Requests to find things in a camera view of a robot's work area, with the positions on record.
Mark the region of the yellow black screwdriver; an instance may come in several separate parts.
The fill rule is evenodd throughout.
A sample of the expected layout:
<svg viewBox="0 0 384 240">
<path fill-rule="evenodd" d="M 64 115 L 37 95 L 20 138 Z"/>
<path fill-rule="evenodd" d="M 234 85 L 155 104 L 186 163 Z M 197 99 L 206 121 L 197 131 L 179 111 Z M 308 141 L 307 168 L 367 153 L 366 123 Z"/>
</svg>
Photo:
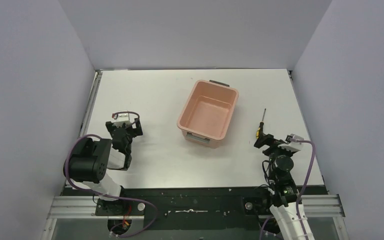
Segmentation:
<svg viewBox="0 0 384 240">
<path fill-rule="evenodd" d="M 264 120 L 265 120 L 266 111 L 267 111 L 267 109 L 265 108 L 263 111 L 262 119 L 259 122 L 259 126 L 258 126 L 258 129 L 257 129 L 256 134 L 255 134 L 255 137 L 257 139 L 264 135 L 264 124 L 265 124 Z"/>
</svg>

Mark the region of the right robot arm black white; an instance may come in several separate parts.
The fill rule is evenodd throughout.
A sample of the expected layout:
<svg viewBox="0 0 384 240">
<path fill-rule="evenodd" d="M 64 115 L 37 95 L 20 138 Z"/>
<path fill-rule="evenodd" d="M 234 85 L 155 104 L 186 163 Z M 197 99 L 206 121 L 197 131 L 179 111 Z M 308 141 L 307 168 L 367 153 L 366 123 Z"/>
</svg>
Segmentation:
<svg viewBox="0 0 384 240">
<path fill-rule="evenodd" d="M 298 189 L 291 171 L 295 166 L 293 155 L 300 152 L 303 144 L 311 145 L 311 157 L 301 190 Z M 268 160 L 262 162 L 262 170 L 269 192 L 269 211 L 285 240 L 313 240 L 314 234 L 305 214 L 302 195 L 307 187 L 315 162 L 315 144 L 310 140 L 290 134 L 285 140 L 271 134 L 258 133 L 255 148 L 267 146 L 262 153 Z"/>
</svg>

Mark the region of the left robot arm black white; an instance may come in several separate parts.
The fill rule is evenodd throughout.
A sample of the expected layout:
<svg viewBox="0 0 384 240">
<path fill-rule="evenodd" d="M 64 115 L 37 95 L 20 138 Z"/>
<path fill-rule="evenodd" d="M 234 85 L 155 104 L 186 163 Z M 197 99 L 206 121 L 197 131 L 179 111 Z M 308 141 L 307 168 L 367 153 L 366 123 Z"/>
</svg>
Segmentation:
<svg viewBox="0 0 384 240">
<path fill-rule="evenodd" d="M 97 214 L 121 216 L 129 212 L 130 203 L 125 200 L 125 189 L 107 173 L 108 170 L 127 171 L 132 162 L 133 139 L 142 136 L 140 119 L 129 118 L 107 121 L 109 138 L 93 140 L 89 134 L 74 145 L 63 167 L 63 174 L 71 181 L 87 186 L 97 201 Z"/>
</svg>

